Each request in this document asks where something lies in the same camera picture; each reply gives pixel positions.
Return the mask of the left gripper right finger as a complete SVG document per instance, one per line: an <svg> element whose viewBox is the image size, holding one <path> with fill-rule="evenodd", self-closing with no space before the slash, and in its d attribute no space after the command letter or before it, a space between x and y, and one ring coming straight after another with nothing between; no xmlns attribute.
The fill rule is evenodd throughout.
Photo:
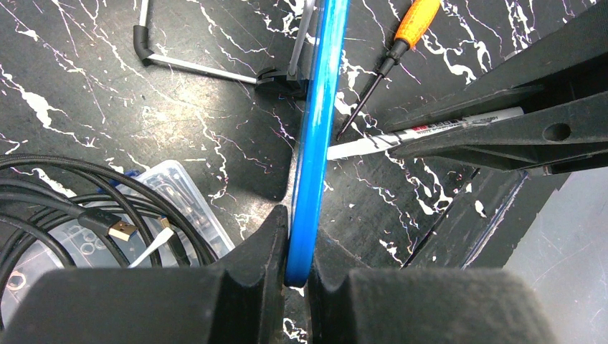
<svg viewBox="0 0 608 344"><path fill-rule="evenodd" d="M374 269L321 232L311 343L555 343L533 290L503 269Z"/></svg>

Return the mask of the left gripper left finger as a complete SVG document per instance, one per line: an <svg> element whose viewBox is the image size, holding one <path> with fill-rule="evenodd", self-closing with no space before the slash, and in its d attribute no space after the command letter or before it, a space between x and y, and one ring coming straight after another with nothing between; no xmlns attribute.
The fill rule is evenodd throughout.
<svg viewBox="0 0 608 344"><path fill-rule="evenodd" d="M40 277L3 343L280 343L288 210L205 267L61 269Z"/></svg>

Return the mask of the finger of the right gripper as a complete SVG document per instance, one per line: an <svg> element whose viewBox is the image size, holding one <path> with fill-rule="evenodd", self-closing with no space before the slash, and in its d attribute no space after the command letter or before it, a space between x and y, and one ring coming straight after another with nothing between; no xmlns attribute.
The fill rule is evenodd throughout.
<svg viewBox="0 0 608 344"><path fill-rule="evenodd" d="M484 74L463 90L396 115L384 126L397 131L506 108L525 87L607 53L607 2L598 1L562 28Z"/></svg>
<svg viewBox="0 0 608 344"><path fill-rule="evenodd" d="M458 128L391 149L392 158L439 157L499 171L560 174L607 166L607 93L489 125Z"/></svg>

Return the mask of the blue framed whiteboard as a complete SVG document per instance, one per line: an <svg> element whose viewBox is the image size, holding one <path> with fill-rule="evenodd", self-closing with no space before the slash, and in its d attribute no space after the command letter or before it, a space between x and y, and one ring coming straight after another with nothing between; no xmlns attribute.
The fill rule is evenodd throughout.
<svg viewBox="0 0 608 344"><path fill-rule="evenodd" d="M306 82L305 89L301 88L302 81L297 76L298 60L313 14L314 1L305 2L289 68L285 73L266 72L257 77L248 77L156 54L148 46L148 1L142 1L138 23L133 27L133 48L142 62L177 66L203 75L253 85L258 90L275 89L284 95L306 96L307 105L295 174L289 249L284 275L284 284L287 287L304 286L313 263L348 5L348 1L320 2L312 77Z"/></svg>

